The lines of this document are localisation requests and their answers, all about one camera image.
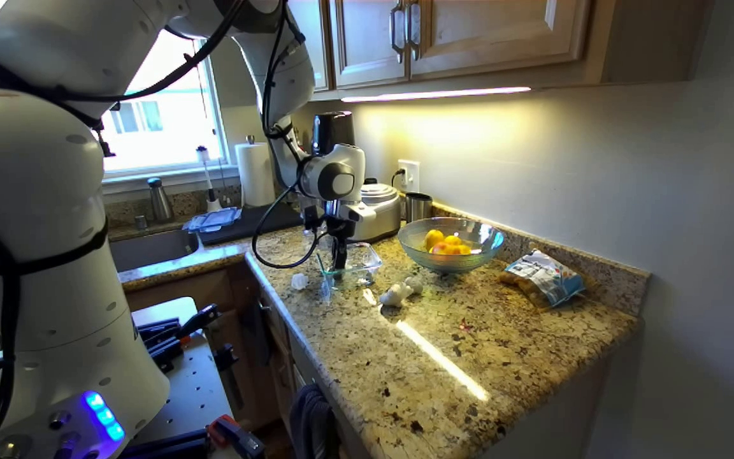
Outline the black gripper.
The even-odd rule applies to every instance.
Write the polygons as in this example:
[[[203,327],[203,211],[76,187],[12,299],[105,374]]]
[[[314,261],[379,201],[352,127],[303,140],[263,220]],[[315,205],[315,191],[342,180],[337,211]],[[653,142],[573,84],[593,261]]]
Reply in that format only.
[[[333,201],[314,201],[301,211],[307,229],[327,229],[332,235],[332,267],[342,272],[346,267],[346,239],[355,235],[356,211],[333,198]]]

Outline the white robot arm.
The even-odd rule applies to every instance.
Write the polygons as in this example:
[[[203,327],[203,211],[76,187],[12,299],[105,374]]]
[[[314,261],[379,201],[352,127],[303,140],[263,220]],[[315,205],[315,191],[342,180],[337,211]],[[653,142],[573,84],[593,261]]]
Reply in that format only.
[[[345,235],[365,152],[298,149],[314,68],[286,0],[8,0],[0,8],[0,455],[115,459],[166,405],[108,248],[103,114],[163,34],[230,38],[277,174]]]

